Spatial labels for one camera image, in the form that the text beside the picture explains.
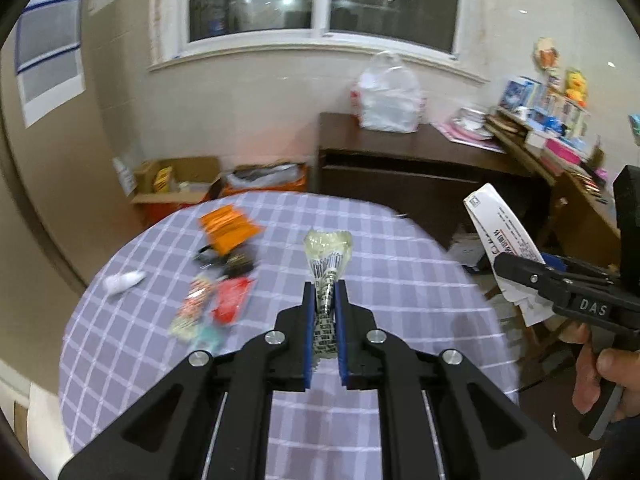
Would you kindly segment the person's right hand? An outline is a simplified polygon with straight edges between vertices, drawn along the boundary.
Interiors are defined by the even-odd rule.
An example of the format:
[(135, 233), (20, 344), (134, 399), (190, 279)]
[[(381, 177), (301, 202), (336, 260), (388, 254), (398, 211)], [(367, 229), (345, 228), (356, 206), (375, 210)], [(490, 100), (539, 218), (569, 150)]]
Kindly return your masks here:
[(580, 414), (588, 413), (600, 398), (605, 380), (624, 388), (614, 422), (639, 415), (640, 365), (639, 353), (617, 349), (604, 349), (595, 354), (591, 347), (591, 334), (587, 324), (571, 322), (562, 331), (560, 339), (568, 344), (581, 344), (576, 363), (576, 382), (572, 402)]

